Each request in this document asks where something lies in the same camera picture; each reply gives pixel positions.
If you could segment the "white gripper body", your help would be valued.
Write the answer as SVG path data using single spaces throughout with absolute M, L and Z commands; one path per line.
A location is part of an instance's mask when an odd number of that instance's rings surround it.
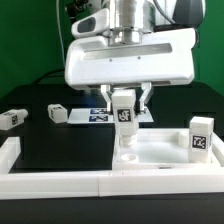
M 184 85 L 194 79 L 192 28 L 145 34 L 140 44 L 110 46 L 103 36 L 69 46 L 65 80 L 74 89 L 100 85 Z

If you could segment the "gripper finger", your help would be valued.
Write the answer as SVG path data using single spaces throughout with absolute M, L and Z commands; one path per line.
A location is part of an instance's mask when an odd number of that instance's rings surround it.
M 142 113 L 145 111 L 145 107 L 153 94 L 152 83 L 151 82 L 142 83 L 141 90 L 142 90 L 142 94 L 141 94 L 140 98 L 136 101 L 136 104 L 135 104 L 135 112 L 136 113 Z
M 112 107 L 112 92 L 109 85 L 102 85 L 100 87 L 101 94 L 106 101 L 106 109 L 109 115 L 113 114 L 113 107 Z

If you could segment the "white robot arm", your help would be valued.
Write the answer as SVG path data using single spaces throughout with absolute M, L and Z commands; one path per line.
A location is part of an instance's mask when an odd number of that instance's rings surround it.
M 141 87 L 142 111 L 150 87 L 194 79 L 192 49 L 205 0 L 90 0 L 90 15 L 73 23 L 65 80 L 74 89 L 100 89 L 107 110 L 112 88 Z

